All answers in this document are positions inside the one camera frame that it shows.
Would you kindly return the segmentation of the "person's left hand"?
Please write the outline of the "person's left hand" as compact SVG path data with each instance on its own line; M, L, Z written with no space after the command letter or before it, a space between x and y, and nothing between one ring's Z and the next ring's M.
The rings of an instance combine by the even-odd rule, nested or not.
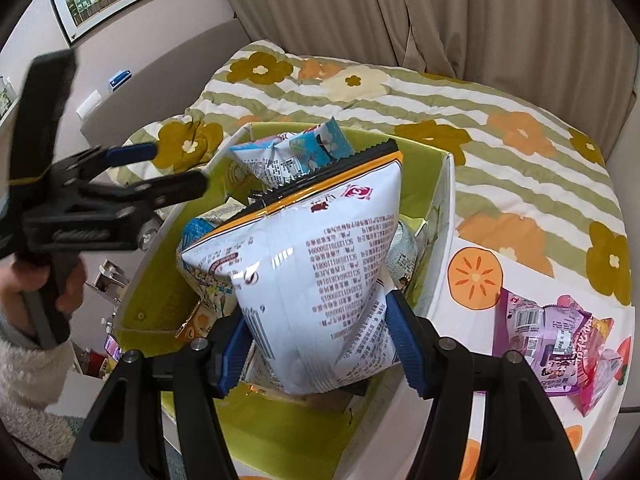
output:
M47 283L48 268L36 268L18 260L1 268L1 313L11 325L27 336L35 336L28 310L24 304L24 292L36 292ZM84 260L79 259L66 280L64 292L55 307L62 313L73 314L84 301L84 285L87 277Z

